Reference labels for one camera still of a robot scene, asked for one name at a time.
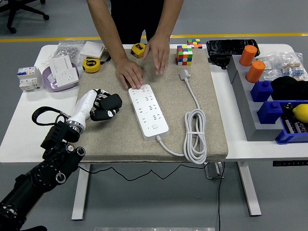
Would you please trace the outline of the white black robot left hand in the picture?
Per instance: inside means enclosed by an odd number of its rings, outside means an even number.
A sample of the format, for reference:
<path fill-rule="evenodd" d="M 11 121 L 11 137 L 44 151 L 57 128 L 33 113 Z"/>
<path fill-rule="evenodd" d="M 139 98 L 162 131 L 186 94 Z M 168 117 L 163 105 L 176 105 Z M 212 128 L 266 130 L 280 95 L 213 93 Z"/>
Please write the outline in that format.
<path fill-rule="evenodd" d="M 78 100 L 67 123 L 85 127 L 86 120 L 89 118 L 92 121 L 109 120 L 119 112 L 121 107 L 122 99 L 118 94 L 93 89 Z"/>

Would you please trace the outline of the person's left hand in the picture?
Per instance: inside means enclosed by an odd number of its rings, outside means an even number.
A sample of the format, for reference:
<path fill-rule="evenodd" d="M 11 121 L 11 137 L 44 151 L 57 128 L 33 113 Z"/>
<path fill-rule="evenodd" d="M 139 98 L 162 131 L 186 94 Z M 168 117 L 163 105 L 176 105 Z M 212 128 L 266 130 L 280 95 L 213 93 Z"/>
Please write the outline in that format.
<path fill-rule="evenodd" d="M 148 41 L 143 54 L 143 60 L 151 53 L 155 66 L 155 73 L 159 76 L 166 70 L 169 59 L 169 37 L 156 32 Z"/>

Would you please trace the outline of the person's right hand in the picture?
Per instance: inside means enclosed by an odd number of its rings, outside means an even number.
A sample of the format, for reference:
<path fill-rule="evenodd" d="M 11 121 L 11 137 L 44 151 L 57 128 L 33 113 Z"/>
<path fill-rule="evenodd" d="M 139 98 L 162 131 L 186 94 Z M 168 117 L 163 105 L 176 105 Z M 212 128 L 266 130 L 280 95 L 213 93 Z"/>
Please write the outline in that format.
<path fill-rule="evenodd" d="M 116 76 L 122 83 L 124 89 L 139 89 L 142 85 L 143 71 L 141 67 L 128 58 L 115 61 Z"/>

